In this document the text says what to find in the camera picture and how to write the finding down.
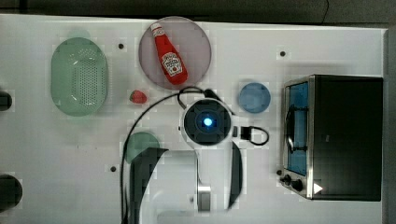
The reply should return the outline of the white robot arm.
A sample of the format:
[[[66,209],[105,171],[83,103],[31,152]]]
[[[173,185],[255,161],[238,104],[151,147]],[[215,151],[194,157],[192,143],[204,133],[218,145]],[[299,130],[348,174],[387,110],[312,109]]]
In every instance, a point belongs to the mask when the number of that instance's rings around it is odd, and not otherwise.
[[[184,149],[161,147],[148,134],[141,148],[131,147],[136,133],[124,143],[122,161],[128,172],[120,173],[121,224],[158,224],[161,215],[191,216],[226,213],[243,188],[243,149],[268,143],[253,140],[257,129],[238,117],[210,89],[186,87],[174,96],[201,93],[204,97],[180,103],[182,113],[176,138]]]

